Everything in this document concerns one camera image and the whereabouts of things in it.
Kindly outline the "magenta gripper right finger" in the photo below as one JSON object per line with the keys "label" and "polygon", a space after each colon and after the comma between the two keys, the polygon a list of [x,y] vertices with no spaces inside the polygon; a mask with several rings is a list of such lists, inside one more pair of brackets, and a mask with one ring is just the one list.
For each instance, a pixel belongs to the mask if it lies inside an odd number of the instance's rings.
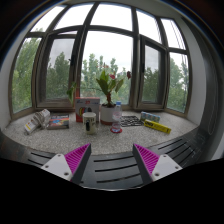
{"label": "magenta gripper right finger", "polygon": [[167,154],[158,155],[138,144],[133,145],[133,155],[145,185],[182,169]]}

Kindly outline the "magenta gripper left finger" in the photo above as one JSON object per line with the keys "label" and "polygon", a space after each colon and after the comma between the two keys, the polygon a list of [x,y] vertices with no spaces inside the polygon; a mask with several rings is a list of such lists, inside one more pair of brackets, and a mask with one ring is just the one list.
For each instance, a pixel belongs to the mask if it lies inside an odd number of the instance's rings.
{"label": "magenta gripper left finger", "polygon": [[42,169],[79,185],[90,155],[91,144],[88,143],[65,155],[56,154]]}

